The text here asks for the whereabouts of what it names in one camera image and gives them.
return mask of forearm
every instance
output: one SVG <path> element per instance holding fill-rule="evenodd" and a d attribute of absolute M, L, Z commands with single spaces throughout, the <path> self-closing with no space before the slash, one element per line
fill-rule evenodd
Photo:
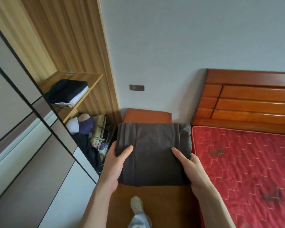
<path fill-rule="evenodd" d="M 235 228 L 222 197 L 213 185 L 194 194 L 200 203 L 206 228 Z"/>
<path fill-rule="evenodd" d="M 110 187 L 105 184 L 96 185 L 80 221 L 80 228 L 106 227 L 111 197 L 109 189 Z"/>

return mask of hand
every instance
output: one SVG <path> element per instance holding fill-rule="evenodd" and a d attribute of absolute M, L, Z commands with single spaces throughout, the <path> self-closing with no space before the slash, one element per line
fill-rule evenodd
<path fill-rule="evenodd" d="M 115 148 L 116 141 L 112 143 L 109 151 L 107 152 L 104 167 L 97 183 L 97 185 L 105 184 L 109 188 L 110 193 L 113 193 L 116 190 L 118 185 L 117 180 L 122 172 L 122 166 L 125 159 L 133 151 L 133 146 L 130 145 L 122 152 L 121 155 L 116 157 Z"/>
<path fill-rule="evenodd" d="M 192 153 L 189 160 L 178 149 L 172 147 L 171 150 L 175 157 L 182 163 L 185 173 L 191 181 L 191 188 L 194 193 L 200 189 L 212 186 L 198 156 Z"/>

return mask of headboard panel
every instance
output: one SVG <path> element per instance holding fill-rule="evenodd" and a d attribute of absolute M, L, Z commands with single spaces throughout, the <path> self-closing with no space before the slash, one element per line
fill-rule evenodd
<path fill-rule="evenodd" d="M 285 73 L 208 69 L 192 125 L 285 134 Z"/>

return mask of black cloth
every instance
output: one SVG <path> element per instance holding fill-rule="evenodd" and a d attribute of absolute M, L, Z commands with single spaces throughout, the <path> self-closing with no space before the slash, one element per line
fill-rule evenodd
<path fill-rule="evenodd" d="M 74 139 L 78 147 L 81 149 L 87 160 L 96 170 L 96 172 L 99 172 L 99 170 L 101 169 L 101 159 L 97 149 L 92 146 L 92 143 L 89 139 L 89 135 L 76 133 L 72 135 L 72 138 Z"/>
<path fill-rule="evenodd" d="M 86 81 L 61 79 L 52 85 L 51 89 L 43 96 L 49 104 L 69 103 L 86 87 Z"/>
<path fill-rule="evenodd" d="M 191 127 L 178 123 L 122 123 L 118 125 L 116 156 L 133 145 L 119 183 L 130 186 L 185 185 L 187 178 L 171 147 L 191 157 Z"/>

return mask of wooden shelf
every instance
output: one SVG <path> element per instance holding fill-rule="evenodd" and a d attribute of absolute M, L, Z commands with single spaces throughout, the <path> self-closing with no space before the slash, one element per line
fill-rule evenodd
<path fill-rule="evenodd" d="M 87 85 L 89 87 L 88 91 L 85 95 L 76 103 L 73 108 L 62 108 L 54 106 L 54 109 L 58 113 L 58 116 L 62 119 L 64 123 L 70 118 L 71 115 L 76 111 L 77 107 L 83 102 L 85 97 L 91 92 L 94 86 L 99 82 L 102 78 L 102 74 L 99 73 L 75 73 L 73 75 L 69 75 L 66 72 L 56 72 L 46 80 L 40 82 L 38 85 L 42 91 L 42 93 L 46 93 L 50 90 L 52 85 L 54 85 L 57 81 L 61 79 L 70 79 L 70 80 L 78 80 L 78 81 L 87 81 Z"/>

